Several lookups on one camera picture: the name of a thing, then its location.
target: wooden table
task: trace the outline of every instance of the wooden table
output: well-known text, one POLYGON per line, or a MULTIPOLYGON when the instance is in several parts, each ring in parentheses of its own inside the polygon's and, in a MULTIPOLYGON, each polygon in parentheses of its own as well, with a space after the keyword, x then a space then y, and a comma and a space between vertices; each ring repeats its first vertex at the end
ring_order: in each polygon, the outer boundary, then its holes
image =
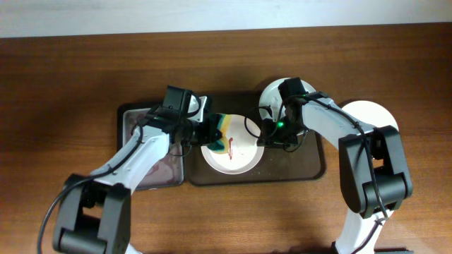
MULTIPOLYGON (((382 104, 398 120, 415 189, 377 246, 450 253, 451 23, 0 40, 0 252, 35 252, 69 174, 115 153, 119 105, 161 99, 166 85, 262 90, 293 76, 336 102, 382 104)), ((325 152, 319 181, 135 193, 131 242, 147 253, 327 248, 347 207, 338 153, 326 142, 325 152)))

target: white bowl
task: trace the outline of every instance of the white bowl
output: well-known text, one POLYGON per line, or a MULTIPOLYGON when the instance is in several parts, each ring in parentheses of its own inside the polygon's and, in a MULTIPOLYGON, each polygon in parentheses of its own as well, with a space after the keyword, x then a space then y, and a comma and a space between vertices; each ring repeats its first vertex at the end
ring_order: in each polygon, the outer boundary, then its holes
MULTIPOLYGON (((231 116, 230 127, 226 133, 223 133, 230 142, 229 150, 219 154, 203 146, 201 152, 207 163, 215 170, 224 174, 242 174, 256 166, 262 158, 263 147, 258 147, 257 138, 246 131, 244 116, 231 116)), ((246 120, 246 125, 254 135, 259 135, 261 132, 250 119, 246 120)))

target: black cable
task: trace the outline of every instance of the black cable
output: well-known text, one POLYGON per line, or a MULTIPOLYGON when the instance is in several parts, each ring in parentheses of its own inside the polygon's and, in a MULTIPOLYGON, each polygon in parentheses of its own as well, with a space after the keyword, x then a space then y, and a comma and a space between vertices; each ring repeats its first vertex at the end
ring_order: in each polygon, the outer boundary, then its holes
MULTIPOLYGON (((144 119, 146 119, 146 123, 149 121, 150 116, 160 107, 159 104, 154 105, 153 107, 151 107, 147 112, 146 115, 144 116, 144 119)), ((132 126, 132 129, 130 130, 130 135, 133 135, 133 131, 135 130, 135 128, 138 125, 138 122, 141 119, 135 119, 136 123, 132 126)))
POLYGON ((292 150, 288 150, 288 149, 285 147, 285 143, 284 143, 284 144, 282 144, 282 149, 283 149, 285 152, 296 152, 301 146, 303 146, 303 143, 304 143, 304 141, 306 140, 307 133, 308 133, 308 130, 305 130, 305 131, 303 132, 303 137, 302 137, 302 139, 300 140, 300 142, 298 143, 298 145, 296 146, 296 148, 294 148, 294 149, 292 149, 292 150))
POLYGON ((365 240, 361 243, 361 245, 356 248, 351 254, 357 254, 360 252, 366 245, 370 242, 372 237, 374 237, 374 234, 379 226, 383 226, 382 221, 386 220, 385 218, 381 218, 375 221, 375 225, 372 227, 372 230, 370 231, 369 235, 365 238, 365 240))
POLYGON ((182 154, 181 155, 173 155, 172 153, 170 153, 170 151, 168 151, 168 154, 169 155, 171 155, 171 156, 175 156, 175 157, 181 157, 181 158, 183 158, 183 157, 185 157, 185 156, 187 156, 187 155, 189 155, 189 153, 191 152, 191 148, 192 148, 192 146, 191 145, 189 145, 189 151, 188 152, 186 152, 186 153, 184 153, 184 148, 182 148, 182 154))
POLYGON ((320 104, 321 106, 323 106, 323 107, 325 107, 327 109, 330 109, 330 110, 340 114, 341 116, 344 116, 350 123, 353 124, 353 126, 359 131, 359 133, 361 133, 364 149, 366 150, 367 164, 369 165, 370 176, 371 176, 371 179, 372 179, 372 185, 374 186, 376 200, 377 200, 377 202, 379 204, 380 210, 383 212, 385 220, 388 220, 389 216, 388 216, 388 213, 386 212, 386 208, 385 208, 385 206, 383 204, 383 201, 381 200, 380 190, 379 190, 379 187, 378 187, 378 185, 376 183, 376 177, 375 177, 375 172, 374 172, 374 165, 372 163, 369 142, 367 142, 366 136, 365 136, 364 131, 362 130, 361 126, 357 122, 355 122, 355 120, 353 120, 348 114, 343 112, 342 110, 336 109, 336 108, 332 107, 331 105, 325 104, 325 103, 319 101, 318 99, 309 97, 307 95, 298 95, 298 97, 305 98, 306 100, 311 100, 313 102, 316 102, 317 104, 320 104))
POLYGON ((249 113, 251 113, 253 110, 256 110, 256 109, 267 109, 267 108, 268 108, 268 106, 254 107, 254 108, 248 110, 248 112, 245 114, 245 120, 244 120, 245 129, 246 129, 246 131, 248 131, 249 135, 252 135, 253 137, 255 137, 255 138, 257 138, 257 139, 263 139, 263 138, 262 138, 262 137, 259 137, 259 136, 257 136, 257 135, 254 135, 254 134, 248 129, 248 126, 247 126, 247 124, 246 124, 246 120, 248 119, 249 113))
POLYGON ((41 223, 41 227, 40 227, 40 231, 39 234, 37 236, 37 253, 41 254, 42 253, 42 238, 44 237, 44 231, 45 231, 45 227, 47 225, 47 222, 49 221, 50 215, 52 214, 54 208, 58 205, 58 202, 64 198, 70 191, 72 191, 74 188, 81 186, 82 184, 85 184, 89 181, 92 181, 94 179, 109 175, 111 173, 113 173, 115 170, 117 170, 122 164, 124 164, 124 162, 126 162, 130 156, 138 149, 138 147, 141 145, 141 142, 143 141, 143 127, 142 125, 138 124, 139 130, 140 130, 140 136, 138 137, 138 140, 136 141, 135 146, 132 148, 132 150, 114 167, 110 167, 109 169, 104 172, 104 173, 100 173, 100 174, 96 174, 94 176, 89 176, 83 180, 80 180, 76 183, 74 183, 71 186, 66 187, 65 189, 63 189, 58 196, 55 198, 54 202, 50 205, 50 208, 47 210, 46 215, 44 216, 44 219, 42 220, 41 223))
MULTIPOLYGON (((190 136, 188 138, 188 142, 190 142, 191 138, 193 137, 193 133, 195 131, 195 127, 194 127, 193 123, 190 120, 188 120, 188 119, 185 119, 185 120, 189 123, 189 125, 191 127, 190 136)), ((184 148, 182 147, 182 144, 181 144, 181 148, 182 148, 182 151, 181 151, 182 154, 181 155, 173 155, 172 153, 170 153, 169 150, 168 150, 168 154, 171 155, 171 156, 175 156, 175 157, 185 157, 191 152, 191 144, 190 143, 189 143, 189 151, 186 152, 185 154, 184 154, 184 148)))

